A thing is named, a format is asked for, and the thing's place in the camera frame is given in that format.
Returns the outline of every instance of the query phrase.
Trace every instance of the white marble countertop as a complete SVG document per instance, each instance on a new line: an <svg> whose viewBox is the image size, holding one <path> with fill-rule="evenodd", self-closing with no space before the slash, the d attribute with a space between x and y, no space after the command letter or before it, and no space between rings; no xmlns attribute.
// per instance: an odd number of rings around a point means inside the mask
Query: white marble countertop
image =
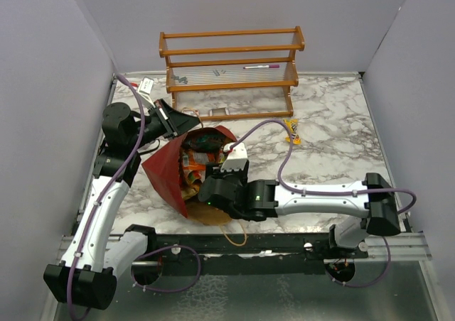
<svg viewBox="0 0 455 321"><path fill-rule="evenodd" d="M148 76L155 80L152 99L165 98L164 77ZM142 77L130 77L140 82ZM197 107L201 114L210 108L227 107L231 113L243 111L283 110L281 88L238 90L236 92L184 93L178 98L180 107ZM301 77L293 87L291 98L294 118L299 119L302 144L294 147L292 157L283 172L283 178L293 183L349 183L362 180L367 172L389 175L380 144L357 77ZM132 109L137 103L132 93L117 84L113 102L125 102ZM208 122L205 126L222 124L241 137L261 119ZM268 124L256 131L245 143L250 160L249 179L276 179L278 167L289 144L285 131L277 124ZM344 220L338 214L293 214L268 219L264 222L242 221L248 233L270 232L327 232L328 228ZM160 234L220 233L219 227L209 227L181 216L167 205L154 191L142 167L125 197L112 228L113 234L122 234L130 224L155 227ZM232 221L227 232L241 233L240 225Z"/></svg>

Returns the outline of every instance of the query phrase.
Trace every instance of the yellow package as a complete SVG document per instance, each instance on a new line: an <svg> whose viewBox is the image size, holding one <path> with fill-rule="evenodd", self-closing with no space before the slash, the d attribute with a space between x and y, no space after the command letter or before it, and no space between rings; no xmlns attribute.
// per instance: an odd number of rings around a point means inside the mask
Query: yellow package
<svg viewBox="0 0 455 321"><path fill-rule="evenodd" d="M292 141L294 145L301 144L300 136L297 133L297 124L299 123L298 119L284 119L284 123L286 124L287 128L291 131L292 134ZM287 142L291 142L289 137L286 137Z"/></svg>

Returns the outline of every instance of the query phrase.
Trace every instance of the candy wrapper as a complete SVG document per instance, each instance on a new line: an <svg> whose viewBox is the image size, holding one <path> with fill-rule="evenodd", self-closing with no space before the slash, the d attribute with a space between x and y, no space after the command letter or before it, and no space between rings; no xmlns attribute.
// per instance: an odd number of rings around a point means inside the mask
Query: candy wrapper
<svg viewBox="0 0 455 321"><path fill-rule="evenodd" d="M291 131L292 141L294 145L301 144L300 136L297 133L297 124L299 123L298 119L284 119L283 122L286 124L287 128ZM291 139L287 136L287 142L291 142Z"/></svg>
<svg viewBox="0 0 455 321"><path fill-rule="evenodd" d="M183 177L188 185L205 179L205 165L215 162L215 155L212 153L199 153L192 149L181 149L181 164Z"/></svg>

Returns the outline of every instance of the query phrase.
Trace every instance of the marker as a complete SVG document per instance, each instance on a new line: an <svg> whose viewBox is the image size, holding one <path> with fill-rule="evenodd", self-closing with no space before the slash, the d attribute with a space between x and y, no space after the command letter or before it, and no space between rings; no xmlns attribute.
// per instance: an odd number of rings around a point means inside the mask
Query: marker
<svg viewBox="0 0 455 321"><path fill-rule="evenodd" d="M271 68L271 67L279 67L279 64L271 64L271 65L253 65L251 67L243 67L244 69L262 69L262 68Z"/></svg>

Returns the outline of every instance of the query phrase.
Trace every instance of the gray wall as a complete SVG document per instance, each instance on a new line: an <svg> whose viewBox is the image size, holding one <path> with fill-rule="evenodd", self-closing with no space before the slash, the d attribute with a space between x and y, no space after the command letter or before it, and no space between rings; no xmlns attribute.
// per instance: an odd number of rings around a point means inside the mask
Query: gray wall
<svg viewBox="0 0 455 321"><path fill-rule="evenodd" d="M74 0L0 0L0 318L38 320L112 64Z"/></svg>
<svg viewBox="0 0 455 321"><path fill-rule="evenodd" d="M164 70L167 33L300 25L301 71L365 71L404 0L80 0L121 71Z"/></svg>
<svg viewBox="0 0 455 321"><path fill-rule="evenodd" d="M365 88L397 185L418 195L424 230L455 316L455 1L406 0Z"/></svg>

